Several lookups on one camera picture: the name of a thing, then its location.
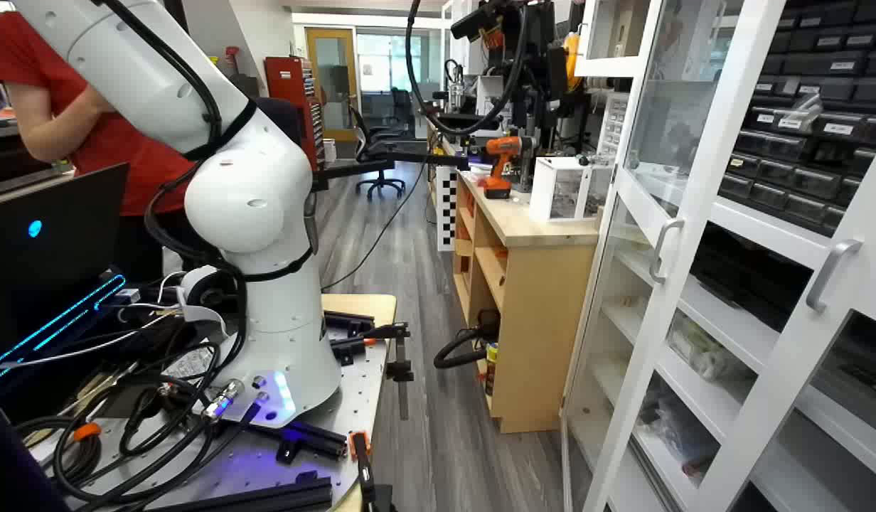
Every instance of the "laptop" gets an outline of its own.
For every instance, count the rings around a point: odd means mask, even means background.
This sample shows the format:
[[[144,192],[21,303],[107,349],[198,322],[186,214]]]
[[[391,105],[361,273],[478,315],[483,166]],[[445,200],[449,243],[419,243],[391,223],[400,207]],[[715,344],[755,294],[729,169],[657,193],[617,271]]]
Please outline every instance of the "laptop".
[[[129,169],[117,166],[0,197],[0,355],[25,339],[45,344],[80,315],[80,303],[122,288],[107,271],[125,176]]]

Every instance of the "wooden floor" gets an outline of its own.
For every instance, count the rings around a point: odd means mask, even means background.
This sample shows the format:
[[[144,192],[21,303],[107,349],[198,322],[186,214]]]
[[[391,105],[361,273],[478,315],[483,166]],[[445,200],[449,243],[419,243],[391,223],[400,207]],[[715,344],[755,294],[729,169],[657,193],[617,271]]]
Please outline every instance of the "wooden floor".
[[[412,189],[419,169],[400,176]],[[321,285],[345,277],[371,251],[400,206],[391,197],[368,202],[357,179],[337,182],[320,197]],[[557,433],[500,436],[486,416],[475,369],[434,367],[434,355],[461,328],[449,258],[435,251],[435,220],[422,179],[405,214],[381,240],[374,258],[340,294],[392,294],[400,322],[409,325],[409,421],[400,419],[397,385],[385,385],[375,477],[392,485],[401,512],[562,512],[564,477]],[[586,493],[582,466],[576,493]]]

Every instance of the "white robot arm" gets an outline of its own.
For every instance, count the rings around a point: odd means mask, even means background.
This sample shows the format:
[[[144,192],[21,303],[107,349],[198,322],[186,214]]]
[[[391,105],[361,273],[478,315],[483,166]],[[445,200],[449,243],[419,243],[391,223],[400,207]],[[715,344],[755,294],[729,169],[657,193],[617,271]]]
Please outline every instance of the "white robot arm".
[[[181,155],[209,150],[212,92],[229,136],[190,179],[186,214],[249,277],[244,349],[216,379],[243,382],[225,419],[254,413],[252,425],[280,431],[324,403],[340,391],[340,364],[321,335],[320,266],[304,231],[314,173],[303,147],[254,111],[158,0],[14,5],[134,129]],[[119,10],[189,64],[205,98]]]

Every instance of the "desk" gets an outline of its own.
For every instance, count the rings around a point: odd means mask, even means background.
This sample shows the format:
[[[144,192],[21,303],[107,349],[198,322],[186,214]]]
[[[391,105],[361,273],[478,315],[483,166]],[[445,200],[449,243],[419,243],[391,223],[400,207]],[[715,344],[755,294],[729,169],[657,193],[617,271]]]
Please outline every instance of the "desk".
[[[397,297],[324,297],[324,311],[340,312],[357,312],[357,315],[374,315],[375,325],[392,325],[397,320]],[[311,413],[304,421],[320,425],[333,433],[375,433],[375,413],[381,398],[381,382],[385,382],[385,361],[387,347],[371,347],[365,361],[357,361],[354,367],[341,369],[341,392],[333,396],[324,408]],[[102,425],[102,448],[117,448],[122,421],[107,421]],[[190,445],[189,456],[176,459],[166,473],[158,473],[158,485],[168,480],[171,473],[181,473],[189,459],[200,448]],[[131,460],[99,480],[99,490],[108,490],[119,485],[122,477],[134,475],[139,460]],[[219,495],[239,495],[252,490],[270,490],[281,485],[294,485],[299,473],[316,470],[320,475],[333,477],[333,495],[340,497],[340,512],[360,512],[361,510],[361,490],[360,490],[360,470],[357,460],[348,459],[341,465],[321,460],[316,456],[303,453],[290,466],[281,466],[277,460],[277,440],[239,433],[232,445],[212,459],[212,465],[198,473],[189,485],[168,493],[151,507],[171,507],[171,504],[189,504],[200,497],[219,497]]]

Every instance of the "chair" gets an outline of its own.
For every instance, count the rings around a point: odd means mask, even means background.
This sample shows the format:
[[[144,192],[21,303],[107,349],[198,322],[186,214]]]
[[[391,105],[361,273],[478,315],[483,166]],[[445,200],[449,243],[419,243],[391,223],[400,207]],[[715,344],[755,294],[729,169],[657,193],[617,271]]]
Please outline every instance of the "chair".
[[[368,163],[368,159],[375,159],[380,155],[392,155],[392,150],[417,155],[424,145],[422,140],[409,140],[409,136],[405,136],[392,129],[368,129],[368,122],[361,119],[361,113],[357,109],[351,109],[351,113],[354,113],[357,136],[360,136],[357,163]],[[380,197],[385,197],[385,189],[392,189],[392,192],[400,192],[400,197],[405,197],[407,182],[391,179],[391,176],[385,176],[385,169],[380,169],[380,176],[357,182],[357,193],[361,193],[361,189],[371,189],[368,200],[374,202],[374,193],[380,192]]]

